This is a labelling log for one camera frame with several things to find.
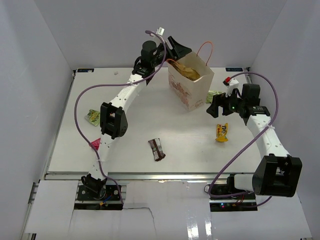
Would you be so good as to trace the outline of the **large brown snack bag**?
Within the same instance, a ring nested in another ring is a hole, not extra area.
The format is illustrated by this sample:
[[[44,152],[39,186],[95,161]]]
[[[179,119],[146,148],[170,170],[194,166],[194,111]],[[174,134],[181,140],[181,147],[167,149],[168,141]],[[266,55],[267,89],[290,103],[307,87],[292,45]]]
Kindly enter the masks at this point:
[[[180,64],[178,62],[173,62],[173,63],[171,63],[171,65],[183,77],[185,77],[191,81],[196,81],[200,78],[200,74],[191,67],[186,67],[185,65]]]

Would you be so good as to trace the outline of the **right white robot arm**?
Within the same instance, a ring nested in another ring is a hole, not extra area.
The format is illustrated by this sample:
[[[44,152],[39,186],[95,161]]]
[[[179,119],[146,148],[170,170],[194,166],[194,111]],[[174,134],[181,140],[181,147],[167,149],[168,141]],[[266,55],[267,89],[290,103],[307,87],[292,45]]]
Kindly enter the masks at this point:
[[[241,96],[238,96],[238,92],[236,87],[229,86],[227,93],[213,96],[212,103],[206,110],[214,118],[219,116],[219,108],[222,108],[223,116],[239,114],[254,137],[218,175],[220,176],[253,143],[258,147],[261,162],[253,174],[234,175],[234,182],[225,187],[226,195],[233,200],[248,191],[259,196],[293,197],[302,171],[301,159],[291,156],[281,144],[273,128],[276,117],[270,115],[267,107],[260,105],[260,86],[245,83]]]

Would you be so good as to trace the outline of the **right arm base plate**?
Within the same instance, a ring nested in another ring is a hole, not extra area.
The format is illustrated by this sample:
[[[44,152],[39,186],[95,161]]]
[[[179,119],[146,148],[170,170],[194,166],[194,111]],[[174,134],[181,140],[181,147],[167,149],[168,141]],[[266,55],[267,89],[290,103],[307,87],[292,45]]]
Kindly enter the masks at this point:
[[[228,195],[231,193],[241,192],[241,190],[229,191],[227,184],[215,184],[211,190],[211,194],[214,195]],[[248,193],[240,196],[230,197],[210,197],[209,206],[210,211],[214,212],[245,212],[245,211],[257,211],[258,207],[256,196],[254,193]]]

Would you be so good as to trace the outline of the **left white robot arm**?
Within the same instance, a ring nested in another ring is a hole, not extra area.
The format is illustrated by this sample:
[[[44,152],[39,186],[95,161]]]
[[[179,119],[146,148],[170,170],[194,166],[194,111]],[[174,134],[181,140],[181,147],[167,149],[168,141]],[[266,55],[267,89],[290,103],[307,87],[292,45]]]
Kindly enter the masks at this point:
[[[81,181],[94,199],[99,200],[105,196],[107,172],[102,170],[102,164],[107,160],[115,139],[122,137],[128,129],[126,111],[151,81],[157,71],[168,59],[179,60],[192,52],[192,49],[168,37],[170,46],[163,40],[156,43],[148,40],[142,44],[140,56],[135,60],[133,70],[127,83],[122,83],[123,89],[109,103],[100,106],[100,131],[99,148],[96,150],[97,163],[87,176]]]

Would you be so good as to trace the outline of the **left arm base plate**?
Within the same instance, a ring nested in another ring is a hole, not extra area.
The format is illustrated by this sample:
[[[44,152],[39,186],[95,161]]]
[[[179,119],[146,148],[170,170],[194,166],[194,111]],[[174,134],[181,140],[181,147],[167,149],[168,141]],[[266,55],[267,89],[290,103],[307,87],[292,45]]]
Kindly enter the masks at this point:
[[[84,185],[79,185],[74,209],[121,211],[123,205],[120,200],[120,191],[117,189],[116,185],[105,185],[99,196],[92,196]]]

